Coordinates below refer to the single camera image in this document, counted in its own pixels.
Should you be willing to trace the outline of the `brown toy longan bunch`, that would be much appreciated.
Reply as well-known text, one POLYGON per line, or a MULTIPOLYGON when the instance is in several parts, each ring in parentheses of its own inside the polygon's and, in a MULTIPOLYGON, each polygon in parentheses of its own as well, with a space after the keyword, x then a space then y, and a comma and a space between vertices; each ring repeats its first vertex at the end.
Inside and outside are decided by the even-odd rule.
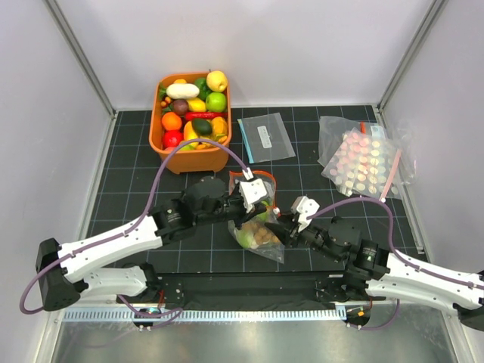
POLYGON ((248 222, 243 225, 242 229, 252 231, 254 237, 254 244, 252 249, 256 249, 262 245, 280 243, 280 241, 272 234, 272 232, 269 231, 260 221, 248 222))

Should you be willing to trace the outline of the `orange zipper clear bag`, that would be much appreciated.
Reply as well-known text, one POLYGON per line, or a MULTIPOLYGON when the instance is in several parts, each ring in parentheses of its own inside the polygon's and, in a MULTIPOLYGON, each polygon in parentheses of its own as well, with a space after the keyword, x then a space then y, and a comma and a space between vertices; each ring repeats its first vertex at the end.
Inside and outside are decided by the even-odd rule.
POLYGON ((228 222, 228 231, 237 243, 245 250, 249 250, 266 259, 284 263, 284 246, 266 226, 266 222, 276 222, 277 214, 273 209, 277 209, 275 202, 276 181, 272 174, 262 171, 253 170, 253 175, 260 178, 268 196, 262 200, 266 211, 253 217, 248 222, 236 228, 233 221, 228 222))

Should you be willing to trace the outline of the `toy cauliflower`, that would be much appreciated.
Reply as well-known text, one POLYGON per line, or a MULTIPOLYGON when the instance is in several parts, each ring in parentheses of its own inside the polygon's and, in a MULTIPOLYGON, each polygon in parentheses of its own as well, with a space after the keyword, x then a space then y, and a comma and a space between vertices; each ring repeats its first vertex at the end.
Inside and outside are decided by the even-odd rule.
POLYGON ((254 244, 254 237, 252 231, 247 231, 243 229, 234 230, 235 240, 244 249, 251 249, 254 244))

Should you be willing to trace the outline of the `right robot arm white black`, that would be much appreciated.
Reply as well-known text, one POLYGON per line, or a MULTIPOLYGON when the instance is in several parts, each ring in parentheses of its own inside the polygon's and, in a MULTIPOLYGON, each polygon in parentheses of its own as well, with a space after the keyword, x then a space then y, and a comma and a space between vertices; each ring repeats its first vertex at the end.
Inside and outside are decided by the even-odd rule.
POLYGON ((483 274, 465 274, 389 251, 340 217, 326 228, 300 229, 295 217, 282 215, 266 223, 286 247, 308 247, 326 259, 341 262, 341 276, 318 283, 325 303, 370 299, 403 299, 458 317, 462 325, 483 329, 483 274))

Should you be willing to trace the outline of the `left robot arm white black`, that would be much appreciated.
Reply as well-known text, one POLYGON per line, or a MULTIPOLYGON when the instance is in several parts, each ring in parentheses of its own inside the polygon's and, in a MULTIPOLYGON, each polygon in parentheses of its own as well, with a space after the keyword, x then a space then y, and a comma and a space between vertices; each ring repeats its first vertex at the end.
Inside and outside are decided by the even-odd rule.
POLYGON ((265 213, 273 187, 261 178, 242 179, 228 191, 218 178, 203 178, 177 197, 118 228, 72 243, 54 238, 39 245, 36 271, 42 308, 65 309, 81 298, 136 296, 151 303, 160 295, 153 268, 110 268, 110 264, 145 250, 192 237, 196 228, 221 222, 242 226, 265 213))

